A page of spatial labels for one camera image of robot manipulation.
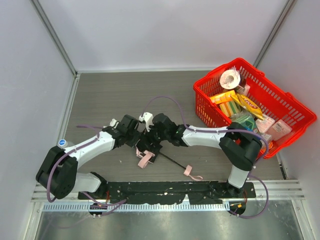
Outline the pink and black umbrella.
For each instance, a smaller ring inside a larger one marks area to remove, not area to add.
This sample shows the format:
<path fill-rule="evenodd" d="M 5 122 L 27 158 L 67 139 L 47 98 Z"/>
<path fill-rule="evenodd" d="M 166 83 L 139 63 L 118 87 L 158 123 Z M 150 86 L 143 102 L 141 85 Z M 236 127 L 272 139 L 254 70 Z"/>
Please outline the pink and black umbrella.
<path fill-rule="evenodd" d="M 135 145 L 136 156 L 140 159 L 138 162 L 138 166 L 141 169 L 144 169 L 149 163 L 153 163 L 158 155 L 164 157 L 165 159 L 171 161 L 177 166 L 181 167 L 184 172 L 183 174 L 194 181 L 202 181 L 203 177 L 200 175 L 192 176 L 191 172 L 193 167 L 190 165 L 183 166 L 172 158 L 168 157 L 164 153 L 161 152 L 161 148 L 163 146 L 159 142 L 153 143 L 147 136 L 142 135 L 138 142 Z"/>

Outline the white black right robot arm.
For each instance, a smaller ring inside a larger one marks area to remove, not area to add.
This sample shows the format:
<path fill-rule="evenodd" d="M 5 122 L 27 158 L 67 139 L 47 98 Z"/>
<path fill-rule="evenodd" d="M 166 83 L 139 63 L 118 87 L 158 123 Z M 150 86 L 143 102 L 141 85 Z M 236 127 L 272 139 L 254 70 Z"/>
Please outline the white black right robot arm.
<path fill-rule="evenodd" d="M 243 193 L 244 184 L 263 146 L 262 136 L 245 129 L 238 122 L 218 128 L 177 125 L 163 113 L 153 116 L 149 112 L 140 115 L 139 121 L 145 124 L 145 143 L 142 146 L 155 155 L 163 141 L 176 147 L 203 146 L 221 149 L 232 164 L 226 182 L 226 189 L 232 196 Z"/>

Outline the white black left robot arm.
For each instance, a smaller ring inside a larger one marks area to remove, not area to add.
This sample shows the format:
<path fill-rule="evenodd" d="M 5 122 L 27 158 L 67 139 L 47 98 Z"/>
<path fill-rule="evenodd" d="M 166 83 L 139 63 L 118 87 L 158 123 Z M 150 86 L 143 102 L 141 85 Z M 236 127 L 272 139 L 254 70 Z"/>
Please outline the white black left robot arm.
<path fill-rule="evenodd" d="M 138 126 L 143 117 L 126 114 L 121 121 L 113 119 L 92 138 L 79 144 L 52 147 L 36 174 L 36 181 L 46 188 L 47 200 L 52 203 L 70 193 L 82 193 L 100 199 L 107 191 L 107 181 L 95 172 L 80 173 L 79 168 L 101 155 L 125 144 L 134 146 L 139 138 Z"/>

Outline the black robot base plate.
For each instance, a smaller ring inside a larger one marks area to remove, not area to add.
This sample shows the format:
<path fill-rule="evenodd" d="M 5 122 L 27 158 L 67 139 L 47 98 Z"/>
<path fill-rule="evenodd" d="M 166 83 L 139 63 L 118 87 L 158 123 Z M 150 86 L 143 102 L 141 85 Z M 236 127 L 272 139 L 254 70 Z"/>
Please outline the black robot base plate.
<path fill-rule="evenodd" d="M 190 204 L 204 205 L 219 204 L 224 199 L 254 199 L 256 192 L 252 182 L 236 190 L 219 181 L 109 181 L 101 190 L 88 195 L 95 200 L 109 200 L 111 204 L 124 200 L 131 205 L 179 205 L 188 197 Z"/>

